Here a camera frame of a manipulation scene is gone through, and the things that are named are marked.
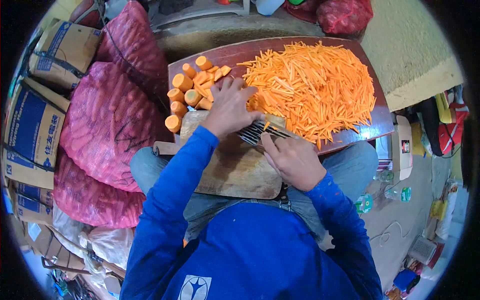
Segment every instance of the person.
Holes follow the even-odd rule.
[[[212,87],[205,121],[168,162],[143,148],[131,160],[146,194],[120,298],[381,299],[357,199],[378,166],[355,143],[322,163],[304,140],[261,136],[268,163],[291,184],[288,201],[194,193],[218,141],[254,120],[242,79]],[[325,229],[335,248],[322,251]],[[183,247],[183,238],[188,243]]]

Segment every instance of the table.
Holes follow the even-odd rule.
[[[370,64],[367,55],[363,51],[360,43],[358,43],[357,41],[332,37],[289,36],[263,38],[221,46],[215,49],[198,53],[196,55],[186,57],[168,65],[169,87],[170,89],[173,88],[171,80],[177,73],[182,72],[182,65],[184,63],[189,63],[195,68],[195,59],[201,55],[206,56],[213,63],[213,65],[217,65],[219,67],[227,65],[231,67],[232,71],[230,71],[229,75],[233,75],[234,77],[241,77],[246,73],[246,67],[237,66],[236,64],[238,62],[254,60],[255,56],[259,55],[260,50],[263,52],[267,51],[268,49],[272,49],[273,51],[283,51],[285,44],[302,41],[306,45],[314,45],[319,40],[322,41],[322,44],[324,46],[343,45],[345,48],[350,49],[353,54],[355,54],[360,59],[360,61],[368,67],[368,72],[373,79],[373,87],[375,89],[374,96],[377,97],[375,107],[371,112],[372,125],[370,127],[357,127],[360,133],[356,133],[353,130],[342,130],[339,133],[334,133],[334,142],[328,142],[327,145],[322,144],[320,154],[326,154],[339,150],[357,141],[369,141],[392,133],[394,130],[393,122],[390,116],[390,110],[388,109],[382,87],[380,86],[380,82],[378,81],[377,75],[375,74],[375,71]],[[175,140],[180,140],[180,136],[178,134],[175,135]]]

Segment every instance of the jeans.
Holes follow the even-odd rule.
[[[153,187],[168,160],[168,156],[156,156],[152,147],[142,148],[133,156],[130,169],[133,178],[145,194]],[[375,175],[378,157],[372,145],[360,141],[326,158],[322,165],[330,172],[345,196],[355,202]],[[305,222],[313,232],[315,240],[321,242],[325,236],[325,229],[310,198],[291,186],[287,190],[287,196],[290,208],[275,200],[242,199],[194,192],[183,211],[183,216],[188,222],[185,240],[195,239],[208,222],[227,207],[237,203],[260,203],[279,209],[290,209]]]

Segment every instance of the pink mesh sack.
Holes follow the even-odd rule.
[[[353,34],[373,17],[370,0],[328,0],[317,9],[318,24],[332,34]]]
[[[87,176],[61,148],[53,195],[59,209],[72,219],[108,228],[137,226],[145,201],[143,193],[115,189]]]
[[[123,11],[107,23],[107,28],[112,36],[103,29],[95,60],[119,65],[151,101],[164,109],[159,101],[162,98],[164,104],[169,105],[167,61],[156,43],[145,9],[137,1],[129,1]]]
[[[162,133],[169,134],[162,124],[155,105],[118,66],[94,62],[72,94],[60,146],[88,176],[141,192],[130,173],[130,160]]]

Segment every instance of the shirt logo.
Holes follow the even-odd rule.
[[[185,276],[177,300],[206,300],[211,282],[211,277]]]

